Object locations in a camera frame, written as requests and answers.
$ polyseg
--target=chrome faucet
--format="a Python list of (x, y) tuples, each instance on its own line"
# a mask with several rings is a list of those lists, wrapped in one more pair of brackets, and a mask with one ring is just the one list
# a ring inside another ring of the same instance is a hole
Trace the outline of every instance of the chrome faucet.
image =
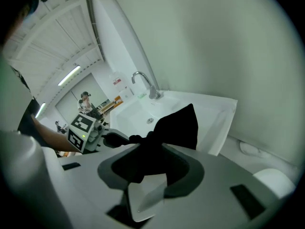
[(146, 80), (146, 82), (149, 84), (149, 89), (150, 89), (149, 98), (150, 99), (160, 98), (161, 97), (160, 93), (158, 93), (157, 89), (151, 84), (151, 82), (148, 80), (147, 76), (143, 72), (137, 71), (137, 72), (133, 73), (132, 74), (132, 83), (135, 84), (134, 77), (138, 74), (143, 76), (144, 79)]

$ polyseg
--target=ceiling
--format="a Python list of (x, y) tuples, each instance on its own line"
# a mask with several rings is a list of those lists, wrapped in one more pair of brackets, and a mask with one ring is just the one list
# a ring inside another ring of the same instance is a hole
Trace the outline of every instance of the ceiling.
[(82, 72), (103, 61), (86, 0), (40, 2), (35, 13), (8, 41), (3, 53), (10, 65), (21, 72), (32, 95), (46, 105), (64, 87), (75, 85), (71, 80), (61, 87), (58, 83), (76, 65), (81, 66)]

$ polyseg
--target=sticker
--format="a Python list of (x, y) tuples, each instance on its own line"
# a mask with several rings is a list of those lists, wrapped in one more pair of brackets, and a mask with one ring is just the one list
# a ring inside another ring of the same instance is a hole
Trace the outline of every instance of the sticker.
[(71, 123), (72, 126), (84, 131), (84, 132), (89, 132), (90, 127), (92, 125), (93, 121), (87, 119), (84, 116), (78, 115), (73, 122)]
[(84, 144), (84, 141), (79, 138), (72, 130), (69, 129), (68, 141), (77, 147), (80, 151)]

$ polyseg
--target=sink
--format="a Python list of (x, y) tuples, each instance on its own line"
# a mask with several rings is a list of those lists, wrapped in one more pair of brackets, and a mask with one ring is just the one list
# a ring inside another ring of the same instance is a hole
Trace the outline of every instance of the sink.
[[(175, 91), (160, 91), (160, 94), (160, 99), (150, 99), (147, 90), (142, 99), (133, 96), (112, 110), (111, 128), (127, 136), (146, 137), (160, 118), (193, 104), (198, 122), (196, 150), (218, 155), (229, 132), (237, 100)], [(179, 135), (187, 126), (188, 120), (182, 119)]]

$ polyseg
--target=drain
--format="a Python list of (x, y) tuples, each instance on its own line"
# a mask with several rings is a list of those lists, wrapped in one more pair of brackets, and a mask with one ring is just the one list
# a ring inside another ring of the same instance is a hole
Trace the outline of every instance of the drain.
[(150, 123), (152, 123), (152, 122), (153, 122), (153, 118), (149, 118), (149, 119), (146, 121), (147, 124), (150, 124)]

